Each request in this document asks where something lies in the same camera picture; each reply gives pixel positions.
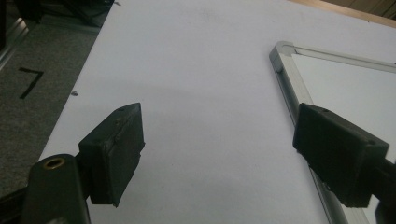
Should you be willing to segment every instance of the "wooden edge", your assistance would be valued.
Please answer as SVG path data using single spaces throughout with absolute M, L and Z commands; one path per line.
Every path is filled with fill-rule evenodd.
M 335 4 L 319 1 L 319 0 L 289 0 L 294 3 L 300 3 L 306 6 L 311 6 L 311 7 L 317 7 L 320 9 L 328 10 L 328 11 L 333 11 L 339 14 L 343 14 L 346 16 L 354 17 L 357 19 L 365 20 L 365 21 L 371 21 L 375 22 L 378 24 L 386 25 L 392 28 L 396 28 L 396 21 L 383 18 L 380 16 L 376 16 L 373 14 L 369 14 L 366 12 L 361 12 L 349 7 L 340 7 Z

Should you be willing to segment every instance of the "metal frame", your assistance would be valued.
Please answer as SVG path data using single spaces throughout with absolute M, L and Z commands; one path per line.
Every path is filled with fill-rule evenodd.
M 6 40 L 4 48 L 0 50 L 0 70 L 6 65 L 8 60 L 14 54 L 18 45 L 29 33 L 29 28 L 22 18 L 18 18 L 11 27 L 7 29 Z
M 6 45 L 6 0 L 0 0 L 0 50 Z
M 298 105 L 300 103 L 313 105 L 314 102 L 312 101 L 303 78 L 298 71 L 297 65 L 292 58 L 292 54 L 300 54 L 308 57 L 372 68 L 380 71 L 396 72 L 396 65 L 392 63 L 382 63 L 329 50 L 296 45 L 285 41 L 278 42 L 270 53 L 270 60 L 276 72 L 276 78 L 283 92 L 294 125 L 297 120 Z M 328 191 L 327 187 L 321 182 L 315 172 L 311 170 L 311 174 L 314 178 L 319 197 L 330 223 L 369 224 L 366 215 L 364 215 L 361 208 L 346 208 L 341 205 L 335 195 Z
M 18 11 L 21 13 L 21 16 L 24 19 L 37 21 L 37 22 L 41 20 L 43 15 L 43 8 L 41 7 L 40 0 L 14 0 L 14 1 L 18 8 Z M 73 15 L 75 15 L 84 24 L 92 27 L 102 27 L 102 24 L 100 24 L 92 16 L 87 15 L 87 13 L 81 10 L 81 8 L 76 2 L 71 0 L 58 0 L 58 2 L 64 5 L 64 7 L 66 7 Z

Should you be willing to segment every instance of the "white surface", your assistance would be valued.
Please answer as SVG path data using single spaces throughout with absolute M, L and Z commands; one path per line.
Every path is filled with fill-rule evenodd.
M 325 107 L 390 144 L 396 160 L 396 74 L 292 55 L 315 105 Z M 375 224 L 378 199 L 363 209 Z
M 142 103 L 141 163 L 92 223 L 326 223 L 268 55 L 289 40 L 388 62 L 396 30 L 287 1 L 119 2 L 42 155 Z

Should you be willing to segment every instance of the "hole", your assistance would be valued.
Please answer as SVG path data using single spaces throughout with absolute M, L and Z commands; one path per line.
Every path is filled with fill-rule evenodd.
M 53 170 L 53 169 L 56 169 L 56 168 L 61 167 L 63 165 L 64 165 L 64 159 L 63 158 L 55 158 L 55 159 L 52 159 L 50 161 L 47 161 L 44 164 L 44 168 L 47 169 L 47 170 Z

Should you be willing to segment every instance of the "whiteboard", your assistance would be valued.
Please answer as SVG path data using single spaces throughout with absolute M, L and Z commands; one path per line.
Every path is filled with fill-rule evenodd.
M 300 100 L 325 107 L 386 141 L 387 159 L 395 161 L 396 66 L 318 49 L 297 47 L 289 52 L 288 76 L 298 79 L 299 85 L 291 88 L 305 94 Z M 362 209 L 361 218 L 367 218 L 363 221 L 376 223 L 377 205 L 372 196 L 369 207 Z

